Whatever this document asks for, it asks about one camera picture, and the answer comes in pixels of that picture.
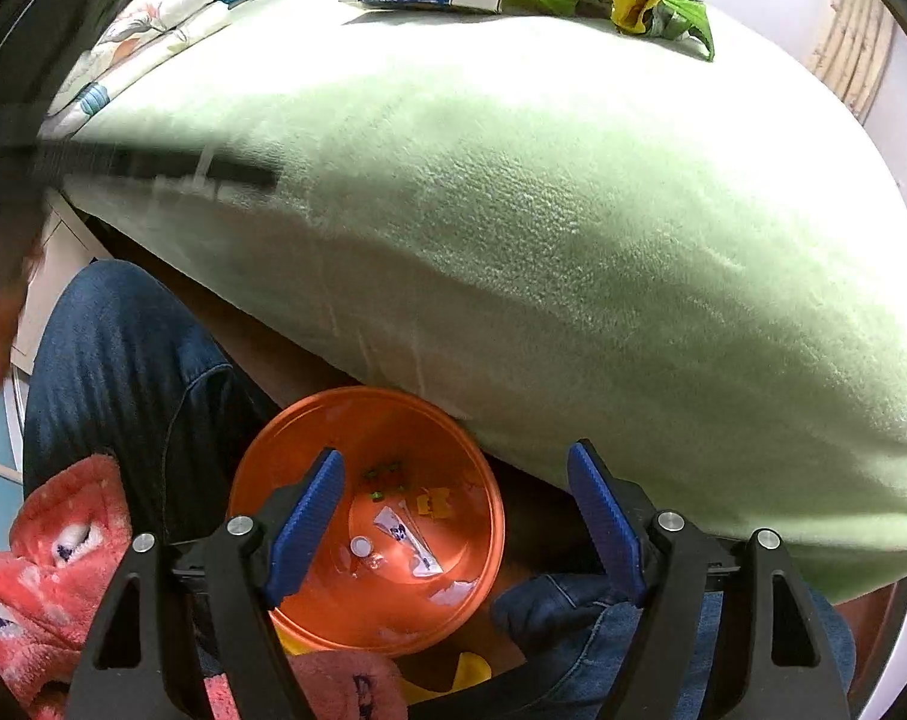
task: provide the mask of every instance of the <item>white bottle cap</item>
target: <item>white bottle cap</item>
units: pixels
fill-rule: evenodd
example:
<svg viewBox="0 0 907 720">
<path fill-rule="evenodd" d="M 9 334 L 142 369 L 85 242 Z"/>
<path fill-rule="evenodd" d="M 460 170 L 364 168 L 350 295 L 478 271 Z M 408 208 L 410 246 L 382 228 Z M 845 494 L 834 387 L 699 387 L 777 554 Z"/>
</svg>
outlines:
<svg viewBox="0 0 907 720">
<path fill-rule="evenodd" d="M 370 552 L 374 551 L 374 546 L 367 536 L 354 536 L 350 539 L 350 551 L 356 557 L 369 557 Z"/>
</svg>

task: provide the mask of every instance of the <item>red fabric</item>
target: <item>red fabric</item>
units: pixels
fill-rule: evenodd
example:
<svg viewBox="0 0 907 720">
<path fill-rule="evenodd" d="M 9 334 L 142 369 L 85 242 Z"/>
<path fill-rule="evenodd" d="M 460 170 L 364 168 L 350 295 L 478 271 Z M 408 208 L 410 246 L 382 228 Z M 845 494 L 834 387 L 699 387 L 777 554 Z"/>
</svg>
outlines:
<svg viewBox="0 0 907 720">
<path fill-rule="evenodd" d="M 130 544 L 116 463 L 93 456 L 30 495 L 0 552 L 0 674 L 33 720 L 61 720 L 69 683 L 100 600 Z M 311 653 L 290 659 L 318 720 L 404 720 L 400 672 L 382 656 Z M 215 720 L 236 720 L 223 677 L 207 680 Z"/>
</svg>

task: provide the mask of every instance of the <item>orange plastic bin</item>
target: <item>orange plastic bin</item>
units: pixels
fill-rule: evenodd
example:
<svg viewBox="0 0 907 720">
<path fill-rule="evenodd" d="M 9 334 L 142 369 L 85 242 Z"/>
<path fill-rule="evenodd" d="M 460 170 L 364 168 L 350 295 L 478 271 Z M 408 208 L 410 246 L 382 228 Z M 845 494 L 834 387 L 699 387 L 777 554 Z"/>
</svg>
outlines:
<svg viewBox="0 0 907 720">
<path fill-rule="evenodd" d="M 479 608 L 500 569 L 503 502 L 489 464 L 426 401 L 368 386 L 331 389 L 263 429 L 236 472 L 230 514 L 257 512 L 325 446 L 343 455 L 345 493 L 300 591 L 271 613 L 282 640 L 390 658 L 436 644 Z M 440 573 L 413 575 L 420 563 L 409 543 L 374 524 L 385 507 Z"/>
</svg>

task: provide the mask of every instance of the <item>light green fleece bedspread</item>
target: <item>light green fleece bedspread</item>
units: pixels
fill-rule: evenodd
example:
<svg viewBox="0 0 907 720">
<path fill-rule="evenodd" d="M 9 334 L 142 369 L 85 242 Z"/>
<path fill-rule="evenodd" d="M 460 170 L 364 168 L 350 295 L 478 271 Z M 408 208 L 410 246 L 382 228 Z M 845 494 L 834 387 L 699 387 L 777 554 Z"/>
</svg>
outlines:
<svg viewBox="0 0 907 720">
<path fill-rule="evenodd" d="M 259 0 L 81 137 L 279 160 L 271 196 L 71 199 L 556 485 L 591 437 L 834 600 L 907 573 L 907 214 L 830 91 L 711 12 L 716 62 L 604 23 Z"/>
</svg>

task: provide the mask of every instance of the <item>blue jeans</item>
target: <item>blue jeans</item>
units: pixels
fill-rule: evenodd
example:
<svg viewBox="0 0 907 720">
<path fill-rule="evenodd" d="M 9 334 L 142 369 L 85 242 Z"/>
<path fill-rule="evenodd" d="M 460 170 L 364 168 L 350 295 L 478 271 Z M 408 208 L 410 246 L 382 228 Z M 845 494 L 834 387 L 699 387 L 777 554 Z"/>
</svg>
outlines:
<svg viewBox="0 0 907 720">
<path fill-rule="evenodd" d="M 223 521 L 236 465 L 276 405 L 151 276 L 124 262 L 81 271 L 47 324 L 30 382 L 25 493 L 95 452 L 116 458 L 134 532 L 202 538 Z M 844 685 L 853 637 L 816 596 Z M 696 717 L 719 623 L 705 597 L 675 718 Z M 596 575 L 543 575 L 501 594 L 493 618 L 527 656 L 476 688 L 410 709 L 412 720 L 593 720 L 639 610 Z"/>
</svg>

